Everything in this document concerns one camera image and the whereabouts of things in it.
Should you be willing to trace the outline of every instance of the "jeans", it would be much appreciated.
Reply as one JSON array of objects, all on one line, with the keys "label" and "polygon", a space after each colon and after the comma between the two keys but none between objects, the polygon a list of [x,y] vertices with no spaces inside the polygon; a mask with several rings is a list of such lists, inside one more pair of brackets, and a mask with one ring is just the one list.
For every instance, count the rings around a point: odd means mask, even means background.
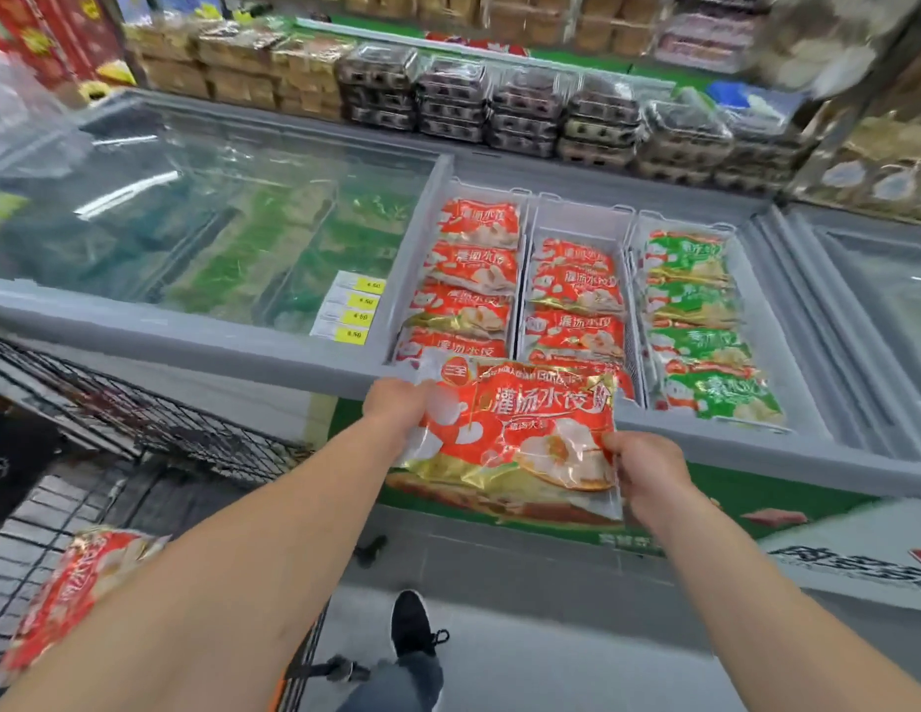
[{"label": "jeans", "polygon": [[438,658],[412,652],[372,672],[338,712],[431,712],[443,685]]}]

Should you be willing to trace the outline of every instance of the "shoe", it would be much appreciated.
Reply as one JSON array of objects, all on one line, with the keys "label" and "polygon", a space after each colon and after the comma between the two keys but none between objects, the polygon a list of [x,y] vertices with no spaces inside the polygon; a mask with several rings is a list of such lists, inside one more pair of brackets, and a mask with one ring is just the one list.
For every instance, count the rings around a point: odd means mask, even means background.
[{"label": "shoe", "polygon": [[446,629],[431,633],[424,599],[413,589],[398,595],[391,610],[391,646],[398,657],[424,652],[434,657],[434,648],[451,638]]}]

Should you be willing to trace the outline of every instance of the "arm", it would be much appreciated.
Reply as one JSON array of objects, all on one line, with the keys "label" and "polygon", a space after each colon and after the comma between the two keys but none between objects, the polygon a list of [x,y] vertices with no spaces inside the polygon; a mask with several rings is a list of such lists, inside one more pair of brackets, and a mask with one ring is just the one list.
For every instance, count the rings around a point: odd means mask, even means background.
[{"label": "arm", "polygon": [[622,432],[607,444],[750,712],[921,710],[921,684],[783,577],[691,484],[673,442]]},{"label": "arm", "polygon": [[29,670],[0,712],[264,710],[428,394],[376,382],[362,419],[170,544]]}]

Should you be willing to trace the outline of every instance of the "hand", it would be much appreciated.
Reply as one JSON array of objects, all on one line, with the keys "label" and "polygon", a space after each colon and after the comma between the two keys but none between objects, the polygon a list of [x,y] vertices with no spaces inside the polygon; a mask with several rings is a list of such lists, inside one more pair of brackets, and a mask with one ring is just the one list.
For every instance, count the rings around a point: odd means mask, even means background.
[{"label": "hand", "polygon": [[702,497],[681,448],[671,440],[646,432],[609,432],[603,443],[616,455],[622,497],[656,536],[679,500]]},{"label": "hand", "polygon": [[362,417],[384,425],[393,435],[404,437],[418,426],[437,386],[431,380],[421,384],[390,377],[376,380],[365,397]]}]

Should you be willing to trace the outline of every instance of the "metal wire cart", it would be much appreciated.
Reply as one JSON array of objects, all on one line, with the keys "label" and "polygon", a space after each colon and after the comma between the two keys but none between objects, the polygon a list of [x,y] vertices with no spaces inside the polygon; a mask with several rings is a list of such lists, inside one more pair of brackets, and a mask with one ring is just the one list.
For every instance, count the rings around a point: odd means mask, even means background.
[{"label": "metal wire cart", "polygon": [[[54,447],[51,465],[11,486],[0,465],[0,660],[74,533],[107,524],[177,536],[312,454],[2,337],[0,380],[40,414],[3,413],[43,426]],[[359,562],[382,546],[356,550]],[[287,668],[279,712],[299,706],[309,677],[360,670],[341,658],[313,665],[324,615]]]}]

